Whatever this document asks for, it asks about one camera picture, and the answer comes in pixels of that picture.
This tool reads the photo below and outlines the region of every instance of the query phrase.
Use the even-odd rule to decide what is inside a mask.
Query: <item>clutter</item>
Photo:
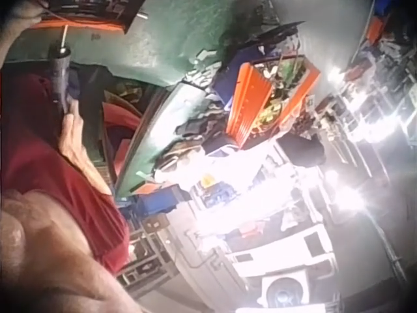
[[[142,222],[142,226],[147,233],[156,233],[167,228],[169,226],[169,220],[166,214],[159,213],[145,218]]]

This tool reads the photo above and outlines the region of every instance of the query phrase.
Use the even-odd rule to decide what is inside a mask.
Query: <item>metal rack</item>
[[[141,222],[128,221],[130,227],[130,261],[117,280],[134,299],[155,290],[178,274],[157,233],[147,233]]]

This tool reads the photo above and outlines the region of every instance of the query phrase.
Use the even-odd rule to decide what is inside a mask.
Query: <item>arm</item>
[[[110,187],[106,184],[94,164],[91,162],[83,145],[84,121],[79,114],[78,101],[73,100],[70,111],[64,116],[59,150],[72,165],[77,167],[90,184],[102,194],[111,195]]]
[[[87,155],[84,157],[84,160],[80,162],[78,168],[87,178],[89,183],[97,189],[97,191],[99,191],[99,193],[111,196],[110,187],[104,181],[103,177],[100,175]]]
[[[7,52],[13,42],[20,36],[20,33],[18,29],[9,26],[4,26],[0,30],[0,68],[3,67]]]
[[[13,42],[20,36],[20,34],[40,22],[40,15],[43,8],[39,5],[42,3],[45,7],[48,5],[43,0],[32,1],[23,0],[11,10],[10,14],[0,28],[0,68],[6,59],[6,55],[12,46]]]

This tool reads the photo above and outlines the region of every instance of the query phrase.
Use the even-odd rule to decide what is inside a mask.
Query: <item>workbench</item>
[[[173,85],[192,69],[202,49],[217,50],[231,20],[232,0],[148,0],[127,35],[72,27],[67,44],[72,60],[104,65],[115,76],[159,86]],[[30,29],[14,43],[6,62],[41,61],[61,29]]]

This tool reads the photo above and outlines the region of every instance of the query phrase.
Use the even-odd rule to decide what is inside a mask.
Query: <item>black object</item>
[[[52,99],[63,114],[67,114],[68,105],[68,78],[70,70],[71,50],[53,45],[49,51],[51,62]]]
[[[312,168],[326,161],[324,146],[316,134],[309,140],[288,132],[278,138],[277,142],[295,166]]]
[[[70,22],[118,25],[127,33],[145,0],[50,0],[43,20],[60,16]]]
[[[269,44],[278,44],[281,41],[285,40],[289,36],[293,36],[298,33],[298,26],[303,24],[304,21],[288,23],[274,27],[273,29],[260,34],[253,40],[245,42],[239,47],[239,49],[244,49],[251,46],[263,46]]]

